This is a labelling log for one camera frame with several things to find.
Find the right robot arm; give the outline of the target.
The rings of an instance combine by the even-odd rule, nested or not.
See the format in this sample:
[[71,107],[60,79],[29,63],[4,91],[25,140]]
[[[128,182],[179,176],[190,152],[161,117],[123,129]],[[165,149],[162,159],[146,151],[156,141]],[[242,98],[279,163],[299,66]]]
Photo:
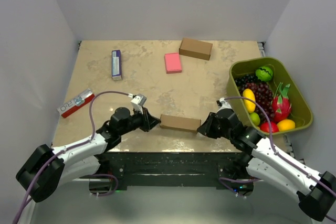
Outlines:
[[257,129],[244,126],[232,109],[211,112],[197,132],[209,138],[226,138],[245,154],[234,165],[239,178],[261,179],[293,197],[311,219],[322,222],[335,203],[335,176],[299,162],[271,143]]

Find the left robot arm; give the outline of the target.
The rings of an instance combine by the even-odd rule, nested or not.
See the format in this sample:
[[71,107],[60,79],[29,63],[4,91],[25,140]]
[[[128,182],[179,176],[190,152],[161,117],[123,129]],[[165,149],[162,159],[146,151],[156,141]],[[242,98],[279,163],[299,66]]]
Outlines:
[[152,116],[147,108],[142,111],[120,107],[111,118],[95,131],[93,136],[63,147],[37,147],[16,174],[16,180],[35,202],[47,199],[60,184],[61,176],[74,164],[89,157],[105,153],[121,142],[121,136],[141,129],[152,130],[161,120]]

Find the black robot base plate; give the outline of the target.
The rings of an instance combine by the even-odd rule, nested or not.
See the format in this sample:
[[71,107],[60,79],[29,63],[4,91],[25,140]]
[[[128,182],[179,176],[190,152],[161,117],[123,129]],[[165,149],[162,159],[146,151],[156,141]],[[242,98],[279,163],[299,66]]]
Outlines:
[[101,163],[97,178],[89,180],[92,193],[106,193],[116,187],[215,187],[246,195],[252,183],[238,180],[253,179],[248,175],[247,155],[225,152],[108,152],[98,155]]

